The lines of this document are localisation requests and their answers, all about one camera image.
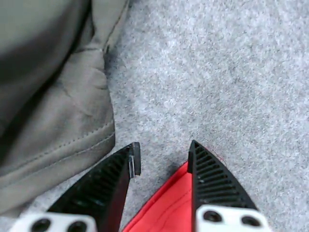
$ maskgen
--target ribbed plastic texture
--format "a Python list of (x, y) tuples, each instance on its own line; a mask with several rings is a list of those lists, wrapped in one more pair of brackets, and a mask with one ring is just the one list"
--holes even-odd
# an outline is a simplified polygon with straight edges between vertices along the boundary
[(193, 140), (189, 151), (195, 209), (202, 204), (256, 209), (237, 179), (205, 147)]
[[(135, 170), (130, 170), (130, 166), (135, 166)], [(131, 173), (140, 174), (139, 143), (132, 143), (101, 161), (48, 211), (89, 215), (98, 228), (117, 231), (115, 224), (120, 223)]]

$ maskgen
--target red fabric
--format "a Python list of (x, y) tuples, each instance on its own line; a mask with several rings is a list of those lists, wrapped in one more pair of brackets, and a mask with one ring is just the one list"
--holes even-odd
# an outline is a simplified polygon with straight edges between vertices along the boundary
[(188, 163), (155, 193), (124, 232), (190, 232), (192, 176)]

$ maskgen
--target screw hole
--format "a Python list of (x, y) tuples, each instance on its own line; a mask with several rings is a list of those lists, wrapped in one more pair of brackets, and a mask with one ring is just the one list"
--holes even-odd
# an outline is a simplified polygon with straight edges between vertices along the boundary
[(47, 218), (42, 218), (36, 221), (31, 227), (31, 232), (45, 232), (48, 230), (51, 222)]
[(222, 217), (215, 211), (207, 211), (204, 213), (204, 219), (207, 221), (219, 222), (222, 221)]
[(86, 223), (83, 221), (76, 221), (70, 225), (68, 232), (85, 232), (87, 229)]
[(261, 226), (260, 222), (253, 217), (243, 217), (241, 219), (243, 224), (251, 225), (251, 226)]

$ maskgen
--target gray cloth bag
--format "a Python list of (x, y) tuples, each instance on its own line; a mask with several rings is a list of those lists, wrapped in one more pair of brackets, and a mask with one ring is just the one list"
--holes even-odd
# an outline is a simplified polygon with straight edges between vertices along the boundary
[(128, 1), (0, 5), (0, 214), (17, 216), (20, 206), (113, 148), (104, 55)]

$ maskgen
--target gray carpet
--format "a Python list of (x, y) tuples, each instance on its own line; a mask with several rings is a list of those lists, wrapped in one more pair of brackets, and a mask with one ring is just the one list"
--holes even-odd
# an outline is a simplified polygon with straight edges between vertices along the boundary
[(132, 141), (142, 150), (122, 226), (196, 139), (224, 158), (275, 231), (309, 231), (308, 1), (133, 1), (107, 74), (115, 150)]

